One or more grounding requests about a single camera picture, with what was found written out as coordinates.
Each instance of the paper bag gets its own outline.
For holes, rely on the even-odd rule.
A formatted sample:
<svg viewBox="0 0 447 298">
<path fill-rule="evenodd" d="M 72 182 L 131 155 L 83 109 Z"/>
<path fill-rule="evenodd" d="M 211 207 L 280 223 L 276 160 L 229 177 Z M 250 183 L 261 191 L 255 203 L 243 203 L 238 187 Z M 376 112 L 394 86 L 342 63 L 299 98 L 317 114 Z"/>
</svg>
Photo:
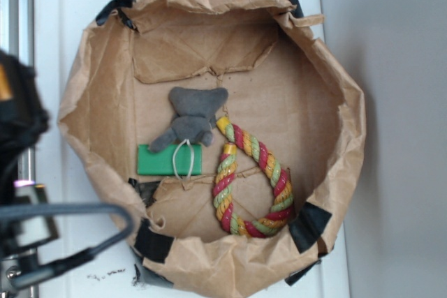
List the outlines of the paper bag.
<svg viewBox="0 0 447 298">
<path fill-rule="evenodd" d="M 84 31 L 59 127 L 104 202 L 126 207 L 142 264 L 174 288 L 248 297 L 298 274 L 333 247 L 356 187 L 365 143 L 358 85 L 314 39 L 296 0 L 114 0 Z M 184 183 L 137 175 L 139 144 L 173 117 L 173 87 L 225 87 L 218 117 L 265 143 L 288 171 L 295 216 L 267 239 L 228 235 L 212 187 L 225 138 L 203 147 L 203 174 Z M 233 202 L 246 220 L 272 203 L 264 174 L 240 155 Z M 161 181 L 152 205 L 128 180 Z"/>
</svg>

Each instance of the rope toy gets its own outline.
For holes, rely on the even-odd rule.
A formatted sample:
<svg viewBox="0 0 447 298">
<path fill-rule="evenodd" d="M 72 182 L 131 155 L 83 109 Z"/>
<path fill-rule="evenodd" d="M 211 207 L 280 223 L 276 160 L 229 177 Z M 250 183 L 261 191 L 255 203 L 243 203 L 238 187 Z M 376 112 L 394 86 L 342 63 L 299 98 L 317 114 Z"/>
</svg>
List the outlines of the rope toy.
<svg viewBox="0 0 447 298">
<path fill-rule="evenodd" d="M 271 237 L 283 228 L 292 214 L 292 184 L 287 172 L 281 168 L 278 160 L 256 137 L 232 124 L 227 117 L 217 121 L 217 128 L 230 141 L 223 146 L 220 164 L 213 188 L 216 216 L 222 228 L 235 235 L 247 237 Z M 274 202 L 270 213 L 253 221 L 245 221 L 233 211 L 232 182 L 237 168 L 237 147 L 252 157 L 264 171 L 273 187 Z"/>
</svg>

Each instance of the gray elephant toy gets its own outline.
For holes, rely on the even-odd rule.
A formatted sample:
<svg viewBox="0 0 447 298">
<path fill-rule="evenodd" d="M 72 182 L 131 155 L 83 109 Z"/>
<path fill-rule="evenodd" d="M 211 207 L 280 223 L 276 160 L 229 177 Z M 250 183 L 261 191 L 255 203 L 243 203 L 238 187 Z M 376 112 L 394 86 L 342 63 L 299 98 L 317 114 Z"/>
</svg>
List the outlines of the gray elephant toy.
<svg viewBox="0 0 447 298">
<path fill-rule="evenodd" d="M 216 112 L 227 101 L 228 91 L 223 87 L 211 90 L 196 90 L 174 87 L 169 93 L 176 116 L 170 128 L 149 145 L 149 150 L 158 153 L 175 140 L 203 143 L 213 142 L 211 130 L 216 126 Z"/>
</svg>

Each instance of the white string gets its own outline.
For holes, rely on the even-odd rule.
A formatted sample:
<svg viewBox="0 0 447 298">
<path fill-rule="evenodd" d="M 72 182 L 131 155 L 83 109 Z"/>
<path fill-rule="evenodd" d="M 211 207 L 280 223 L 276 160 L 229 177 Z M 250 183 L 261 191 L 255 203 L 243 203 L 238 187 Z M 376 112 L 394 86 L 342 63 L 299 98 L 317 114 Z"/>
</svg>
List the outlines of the white string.
<svg viewBox="0 0 447 298">
<path fill-rule="evenodd" d="M 182 180 L 182 178 L 179 176 L 179 174 L 178 174 L 178 172 L 177 172 L 177 165 L 176 165 L 176 163 L 175 163 L 175 158 L 177 157 L 177 153 L 179 152 L 180 147 L 181 147 L 183 144 L 185 144 L 185 143 L 188 145 L 189 150 L 191 151 L 191 163 L 190 163 L 190 165 L 189 165 L 189 171 L 188 171 L 188 176 L 186 177 L 186 180 L 189 180 L 189 179 L 191 178 L 191 175 L 192 175 L 192 173 L 193 173 L 193 167 L 194 167 L 194 148 L 193 148 L 193 146 L 191 145 L 189 139 L 185 139 L 185 140 L 183 140 L 182 142 L 180 142 L 180 144 L 179 144 L 179 145 L 177 146 L 177 148 L 175 149 L 175 151 L 174 151 L 174 155 L 173 155 L 173 167 L 174 167 L 174 173 L 175 173 L 175 176 L 176 176 L 178 179 L 180 179 L 180 180 Z"/>
</svg>

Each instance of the gray cable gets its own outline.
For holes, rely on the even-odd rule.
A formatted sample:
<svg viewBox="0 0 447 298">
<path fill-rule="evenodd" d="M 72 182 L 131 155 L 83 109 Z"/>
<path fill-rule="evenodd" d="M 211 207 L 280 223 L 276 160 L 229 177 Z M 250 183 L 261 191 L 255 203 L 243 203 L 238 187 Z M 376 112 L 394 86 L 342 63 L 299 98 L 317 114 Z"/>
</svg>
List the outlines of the gray cable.
<svg viewBox="0 0 447 298">
<path fill-rule="evenodd" d="M 22 221 L 34 216 L 58 216 L 70 214 L 116 214 L 126 222 L 126 227 L 119 233 L 106 239 L 93 248 L 87 248 L 75 255 L 61 260 L 52 261 L 46 265 L 40 265 L 29 273 L 22 274 L 12 279 L 12 284 L 17 289 L 47 281 L 50 278 L 60 276 L 63 273 L 93 260 L 96 255 L 111 247 L 113 244 L 125 239 L 133 231 L 131 215 L 122 207 L 114 204 L 37 204 L 37 205 L 9 205 L 0 207 L 0 222 L 10 223 Z"/>
</svg>

